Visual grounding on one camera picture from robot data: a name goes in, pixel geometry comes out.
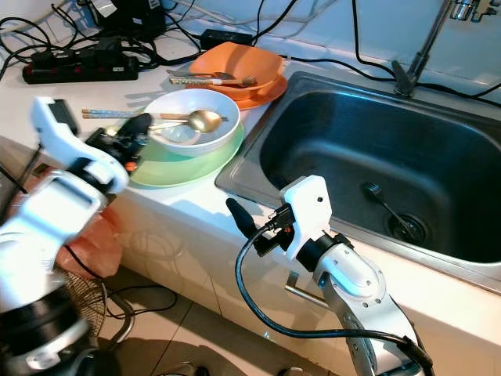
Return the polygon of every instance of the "white bowl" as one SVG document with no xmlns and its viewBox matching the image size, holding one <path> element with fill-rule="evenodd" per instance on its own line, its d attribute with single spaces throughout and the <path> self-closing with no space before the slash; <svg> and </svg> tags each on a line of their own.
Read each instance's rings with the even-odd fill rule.
<svg viewBox="0 0 501 376">
<path fill-rule="evenodd" d="M 216 150 L 231 139 L 240 122 L 240 109 L 236 103 L 221 94 L 207 89 L 183 89 L 169 92 L 148 105 L 144 112 L 190 114 L 196 110 L 211 110 L 228 118 L 210 133 L 197 133 L 188 125 L 150 131 L 150 138 L 173 153 L 197 157 Z M 164 121 L 156 119 L 155 125 Z"/>
</svg>

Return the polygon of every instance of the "green plate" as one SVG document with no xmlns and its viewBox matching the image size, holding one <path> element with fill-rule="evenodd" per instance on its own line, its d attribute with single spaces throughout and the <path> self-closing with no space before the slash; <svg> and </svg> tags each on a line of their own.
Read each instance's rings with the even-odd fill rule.
<svg viewBox="0 0 501 376">
<path fill-rule="evenodd" d="M 134 183 L 144 186 L 180 186 L 203 179 L 226 165 L 243 141 L 240 123 L 232 139 L 219 149 L 199 157 L 185 157 L 172 153 L 158 143 L 149 143 L 141 152 L 141 163 L 132 174 Z"/>
</svg>

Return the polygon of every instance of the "sink drain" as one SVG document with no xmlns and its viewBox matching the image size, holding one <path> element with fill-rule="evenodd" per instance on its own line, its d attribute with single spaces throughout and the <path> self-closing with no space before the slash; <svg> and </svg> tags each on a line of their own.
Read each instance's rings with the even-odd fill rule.
<svg viewBox="0 0 501 376">
<path fill-rule="evenodd" d="M 413 215 L 399 214 L 413 231 L 413 237 L 402 228 L 398 220 L 392 215 L 387 221 L 386 230 L 391 237 L 414 245 L 423 245 L 427 239 L 427 228 L 422 221 Z"/>
</svg>

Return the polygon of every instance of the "faucet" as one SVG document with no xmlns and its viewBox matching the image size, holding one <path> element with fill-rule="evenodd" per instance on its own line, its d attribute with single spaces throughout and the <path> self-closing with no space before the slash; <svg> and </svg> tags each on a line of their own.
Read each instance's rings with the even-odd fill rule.
<svg viewBox="0 0 501 376">
<path fill-rule="evenodd" d="M 447 15 L 454 20 L 466 21 L 471 16 L 472 22 L 480 22 L 484 15 L 496 14 L 494 6 L 499 6 L 499 2 L 494 0 L 444 0 L 438 14 L 431 26 L 431 30 L 420 51 L 414 56 L 409 70 L 404 71 L 402 65 L 397 61 L 391 62 L 391 67 L 395 74 L 395 94 L 409 98 L 413 94 L 417 80 L 420 78 L 428 59 L 430 50 L 438 36 Z"/>
</svg>

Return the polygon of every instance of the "power adapter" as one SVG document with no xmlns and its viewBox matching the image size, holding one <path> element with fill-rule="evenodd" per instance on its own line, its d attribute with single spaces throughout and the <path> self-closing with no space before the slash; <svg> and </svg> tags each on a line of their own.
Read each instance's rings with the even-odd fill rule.
<svg viewBox="0 0 501 376">
<path fill-rule="evenodd" d="M 224 42 L 233 42 L 239 45 L 252 45 L 252 38 L 253 36 L 250 34 L 207 29 L 200 36 L 200 47 L 202 49 L 212 49 L 216 45 L 220 45 Z"/>
</svg>

